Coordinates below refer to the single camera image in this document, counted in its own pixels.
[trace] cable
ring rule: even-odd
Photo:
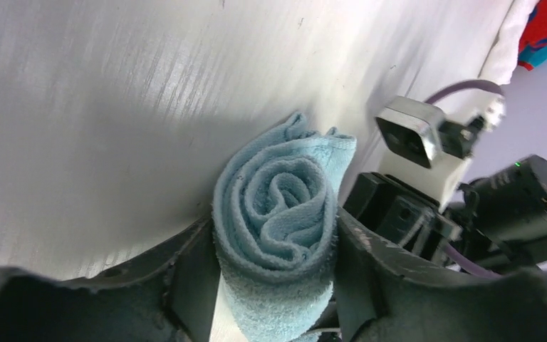
[[[486,80],[468,80],[448,85],[446,88],[441,89],[440,91],[436,92],[431,97],[426,99],[425,103],[429,103],[430,105],[432,105],[448,95],[468,89],[479,89],[487,91],[489,93],[504,96],[502,88],[500,88],[500,86],[495,84],[494,82]]]
[[[452,259],[456,265],[460,266],[463,270],[469,272],[474,276],[480,276],[482,278],[488,279],[498,279],[502,275],[497,274],[496,272],[489,271],[483,267],[475,264],[474,262],[468,260],[464,255],[460,254],[454,247],[446,244],[444,247],[444,252],[447,256]]]

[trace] white surface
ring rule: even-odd
[[[547,159],[547,61],[532,71],[517,68],[504,91],[506,118],[475,147],[467,180],[490,175],[530,154]]]
[[[133,257],[296,109],[357,135],[353,178],[375,159],[366,103],[477,77],[510,4],[0,1],[0,264],[69,278]]]
[[[539,0],[515,0],[498,32],[497,42],[481,70],[481,78],[500,85],[509,84],[517,67],[519,40],[527,26],[529,14]]]

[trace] camera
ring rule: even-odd
[[[376,117],[385,143],[393,153],[427,169],[442,152],[439,127],[444,112],[428,103],[397,96]]]

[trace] rolled towel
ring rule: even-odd
[[[306,128],[306,117],[294,114],[253,140],[215,187],[224,293],[251,342],[299,338],[332,296],[338,190],[356,140]]]

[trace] white cloth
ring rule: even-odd
[[[529,14],[539,0],[515,0],[498,32],[496,43],[481,69],[480,78],[499,85],[509,84],[517,67],[519,40],[527,25]]]

